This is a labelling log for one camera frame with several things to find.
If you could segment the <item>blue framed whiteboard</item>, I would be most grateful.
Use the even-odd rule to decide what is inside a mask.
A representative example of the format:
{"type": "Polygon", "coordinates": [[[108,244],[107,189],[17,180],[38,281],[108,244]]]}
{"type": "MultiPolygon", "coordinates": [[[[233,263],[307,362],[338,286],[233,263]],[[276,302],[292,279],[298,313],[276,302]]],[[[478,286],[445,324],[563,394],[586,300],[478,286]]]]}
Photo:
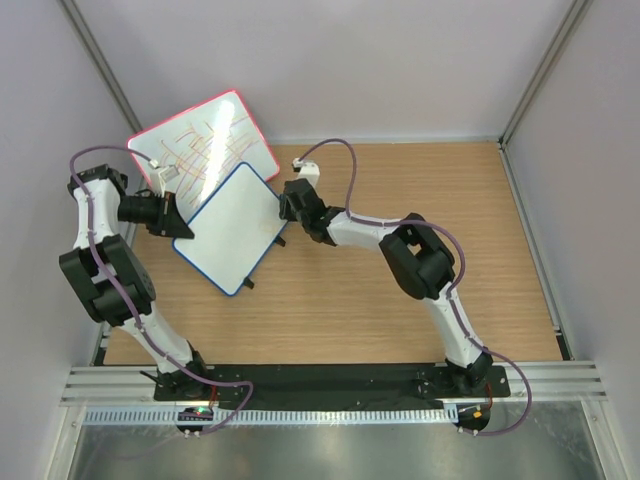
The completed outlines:
{"type": "Polygon", "coordinates": [[[279,199],[246,162],[238,164],[202,203],[188,226],[192,239],[175,239],[174,251],[231,297],[251,286],[251,275],[287,222],[279,199]]]}

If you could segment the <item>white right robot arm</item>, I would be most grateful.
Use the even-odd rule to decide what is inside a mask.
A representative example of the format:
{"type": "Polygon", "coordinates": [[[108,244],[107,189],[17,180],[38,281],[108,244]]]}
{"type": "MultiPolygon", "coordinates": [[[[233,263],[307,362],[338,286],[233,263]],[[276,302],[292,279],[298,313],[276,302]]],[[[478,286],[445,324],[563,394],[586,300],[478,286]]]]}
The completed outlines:
{"type": "Polygon", "coordinates": [[[430,312],[444,343],[453,389],[472,396],[485,387],[493,358],[461,304],[457,284],[466,264],[461,261],[454,271],[454,256],[438,235],[441,227],[415,213],[391,220],[327,206],[304,178],[287,181],[279,203],[279,216],[300,224],[318,243],[380,252],[400,289],[430,312]]]}

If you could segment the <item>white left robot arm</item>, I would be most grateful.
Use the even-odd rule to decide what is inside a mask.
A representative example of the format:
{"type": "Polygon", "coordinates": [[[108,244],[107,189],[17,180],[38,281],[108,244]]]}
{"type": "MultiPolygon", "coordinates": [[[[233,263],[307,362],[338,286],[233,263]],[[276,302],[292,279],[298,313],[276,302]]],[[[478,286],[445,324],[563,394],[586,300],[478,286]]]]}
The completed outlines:
{"type": "Polygon", "coordinates": [[[189,238],[172,195],[126,193],[126,175],[106,164],[71,176],[68,190],[78,208],[78,233],[59,266],[97,323],[131,335],[152,357],[150,378],[158,401],[202,400],[212,377],[201,355],[161,314],[150,275],[119,232],[121,222],[140,223],[160,236],[189,238]]]}

